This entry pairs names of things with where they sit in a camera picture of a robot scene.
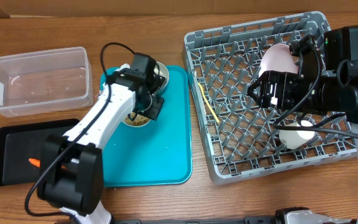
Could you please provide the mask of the white bowl with peanuts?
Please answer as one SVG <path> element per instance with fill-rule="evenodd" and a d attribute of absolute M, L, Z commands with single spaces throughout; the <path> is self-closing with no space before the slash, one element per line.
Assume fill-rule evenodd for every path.
<path fill-rule="evenodd" d="M 127 115 L 122 122 L 131 127 L 142 127 L 150 122 L 150 118 L 146 118 L 145 116 L 141 116 L 132 112 L 131 114 Z"/>

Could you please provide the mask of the white paper cup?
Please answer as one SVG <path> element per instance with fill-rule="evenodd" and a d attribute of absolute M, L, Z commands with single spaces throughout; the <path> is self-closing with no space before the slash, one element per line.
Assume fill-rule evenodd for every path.
<path fill-rule="evenodd" d="M 279 139 L 289 149 L 297 149 L 304 145 L 315 135 L 314 131 L 279 131 Z"/>

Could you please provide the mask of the yellow plastic spoon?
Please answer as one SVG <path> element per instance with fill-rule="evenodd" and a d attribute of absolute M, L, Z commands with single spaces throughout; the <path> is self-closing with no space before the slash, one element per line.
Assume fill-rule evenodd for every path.
<path fill-rule="evenodd" d="M 202 95 L 202 97 L 203 97 L 204 103 L 206 103 L 206 106 L 208 107 L 209 111 L 211 112 L 211 114 L 212 114 L 212 116 L 213 116 L 215 122 L 219 124 L 219 123 L 220 123 L 220 120 L 219 120 L 218 116 L 216 115 L 216 113 L 214 112 L 214 110 L 213 110 L 212 106 L 210 105 L 209 101 L 207 100 L 207 98 L 206 98 L 206 96 L 205 96 L 205 93 L 204 93 L 204 88 L 203 88 L 202 84 L 201 84 L 201 83 L 198 83 L 198 82 L 197 82 L 197 84 L 198 84 L 198 87 L 199 87 L 199 89 L 200 89 L 200 91 L 201 91 L 201 95 Z"/>

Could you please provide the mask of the orange carrot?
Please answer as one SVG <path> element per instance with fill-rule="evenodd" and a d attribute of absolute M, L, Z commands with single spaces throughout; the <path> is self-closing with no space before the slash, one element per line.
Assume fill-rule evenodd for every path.
<path fill-rule="evenodd" d="M 28 161 L 35 167 L 40 168 L 40 161 L 35 158 L 29 158 Z"/>

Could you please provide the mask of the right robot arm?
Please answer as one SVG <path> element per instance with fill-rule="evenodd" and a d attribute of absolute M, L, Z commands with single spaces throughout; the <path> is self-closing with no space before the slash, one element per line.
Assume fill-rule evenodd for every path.
<path fill-rule="evenodd" d="M 312 35 L 290 44 L 274 57 L 247 94 L 262 108 L 274 106 L 285 116 L 318 114 L 323 120 L 311 132 L 329 133 L 326 124 L 346 117 L 358 157 L 358 26 L 327 31 L 321 47 Z"/>

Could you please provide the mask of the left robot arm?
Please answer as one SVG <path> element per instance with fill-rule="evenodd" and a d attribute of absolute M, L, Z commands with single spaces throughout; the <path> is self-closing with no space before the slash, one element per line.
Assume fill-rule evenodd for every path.
<path fill-rule="evenodd" d="M 114 223 L 101 203 L 103 149 L 131 113 L 158 118 L 164 102 L 158 93 L 165 80 L 157 62 L 141 53 L 106 75 L 103 92 L 86 116 L 64 135 L 45 140 L 40 177 L 31 191 L 74 223 Z"/>

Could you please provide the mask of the grey dishwasher rack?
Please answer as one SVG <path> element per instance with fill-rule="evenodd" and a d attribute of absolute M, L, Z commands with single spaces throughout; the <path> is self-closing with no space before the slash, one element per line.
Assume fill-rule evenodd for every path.
<path fill-rule="evenodd" d="M 322 46 L 323 34 L 329 30 L 326 16 L 312 11 L 185 35 L 183 63 L 196 105 L 209 176 L 215 184 L 357 155 L 352 139 L 335 134 L 315 134 L 299 148 L 287 148 L 272 125 L 280 112 L 258 107 L 247 95 L 249 85 L 258 77 L 261 59 L 271 46 L 290 45 L 306 35 L 313 35 L 316 45 Z M 219 124 L 204 103 L 197 82 L 202 84 Z"/>

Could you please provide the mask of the black waste tray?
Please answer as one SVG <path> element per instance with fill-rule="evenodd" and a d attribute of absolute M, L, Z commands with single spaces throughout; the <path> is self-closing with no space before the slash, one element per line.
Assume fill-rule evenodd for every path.
<path fill-rule="evenodd" d="M 35 182 L 40 171 L 34 161 L 40 160 L 46 138 L 61 136 L 77 123 L 73 118 L 0 128 L 0 186 Z"/>

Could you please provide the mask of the crumpled white napkin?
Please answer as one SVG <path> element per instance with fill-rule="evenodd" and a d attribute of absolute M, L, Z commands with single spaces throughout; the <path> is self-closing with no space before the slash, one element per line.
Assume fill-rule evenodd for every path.
<path fill-rule="evenodd" d="M 125 64 L 120 66 L 119 70 L 122 70 L 124 68 L 130 68 L 130 65 L 128 63 L 125 63 Z"/>

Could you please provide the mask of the teal plastic tray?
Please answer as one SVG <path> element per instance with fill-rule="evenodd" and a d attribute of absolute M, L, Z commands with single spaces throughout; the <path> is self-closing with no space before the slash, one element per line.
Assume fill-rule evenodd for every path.
<path fill-rule="evenodd" d="M 192 173 L 188 77 L 169 65 L 164 104 L 155 121 L 121 123 L 103 151 L 105 187 L 182 184 Z"/>

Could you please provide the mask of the clear plastic bin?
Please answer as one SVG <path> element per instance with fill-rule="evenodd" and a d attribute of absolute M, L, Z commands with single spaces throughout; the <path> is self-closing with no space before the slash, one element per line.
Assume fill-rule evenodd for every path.
<path fill-rule="evenodd" d="M 0 57 L 0 115 L 27 116 L 93 105 L 93 77 L 83 47 Z"/>

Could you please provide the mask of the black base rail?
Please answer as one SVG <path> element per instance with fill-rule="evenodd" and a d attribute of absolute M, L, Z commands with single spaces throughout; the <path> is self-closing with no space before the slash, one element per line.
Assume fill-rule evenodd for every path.
<path fill-rule="evenodd" d="M 82 216 L 78 212 L 61 208 L 70 217 L 70 223 L 113 223 L 113 224 L 356 224 L 356 219 L 333 218 L 312 212 L 306 207 L 283 208 L 274 215 L 246 216 L 244 218 L 190 219 L 190 220 L 116 220 L 103 206 L 92 214 Z"/>

